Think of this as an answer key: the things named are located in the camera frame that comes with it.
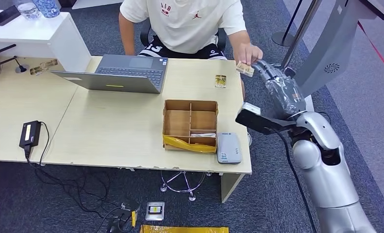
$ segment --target laptop keyboard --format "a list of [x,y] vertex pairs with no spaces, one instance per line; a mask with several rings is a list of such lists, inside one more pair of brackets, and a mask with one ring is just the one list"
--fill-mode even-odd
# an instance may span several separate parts
[[144,76],[148,77],[155,86],[160,86],[162,82],[161,70],[145,70],[145,69],[127,69],[127,68],[110,68],[100,67],[97,71],[99,74],[113,74],[121,76]]

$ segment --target person's arm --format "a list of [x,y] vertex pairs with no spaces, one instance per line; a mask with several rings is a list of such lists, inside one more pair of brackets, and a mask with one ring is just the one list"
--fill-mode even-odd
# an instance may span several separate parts
[[125,0],[120,6],[119,29],[126,55],[135,55],[134,26],[149,17],[146,0]]
[[229,40],[236,62],[241,61],[250,66],[251,63],[262,59],[262,50],[250,43],[249,34],[246,30],[229,35]]
[[119,28],[126,55],[134,55],[134,28],[133,23],[119,13]]
[[241,61],[250,65],[263,57],[260,48],[250,43],[240,0],[237,0],[226,9],[219,22],[219,27],[223,28],[229,37],[236,62]]

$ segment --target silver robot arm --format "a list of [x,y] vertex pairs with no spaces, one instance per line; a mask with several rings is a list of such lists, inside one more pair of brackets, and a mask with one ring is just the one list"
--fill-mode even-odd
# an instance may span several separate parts
[[293,156],[303,171],[321,232],[374,233],[359,203],[343,145],[333,128],[315,112],[302,113],[296,123],[307,130],[294,143]]
[[236,122],[264,134],[289,130],[293,155],[303,171],[322,233],[374,233],[359,203],[343,145],[328,121],[305,111],[296,81],[279,68],[265,61],[252,66],[266,82],[275,107],[272,113],[259,115],[256,106],[245,103]]

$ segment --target blue patterned cup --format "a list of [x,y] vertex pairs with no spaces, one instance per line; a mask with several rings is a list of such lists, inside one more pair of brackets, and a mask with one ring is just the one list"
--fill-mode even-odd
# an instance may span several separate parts
[[53,18],[60,14],[54,0],[33,0],[39,11],[46,18]]

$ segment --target yellow plastic bag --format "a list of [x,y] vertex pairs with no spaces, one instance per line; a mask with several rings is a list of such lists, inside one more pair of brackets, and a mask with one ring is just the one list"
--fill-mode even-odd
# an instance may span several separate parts
[[160,227],[142,225],[140,233],[229,233],[228,227]]
[[184,150],[191,150],[194,152],[201,152],[201,153],[215,153],[216,147],[208,146],[208,145],[200,145],[200,144],[189,144],[185,141],[182,141],[175,137],[169,137],[166,135],[163,135],[163,143],[171,145],[173,147],[181,148]]

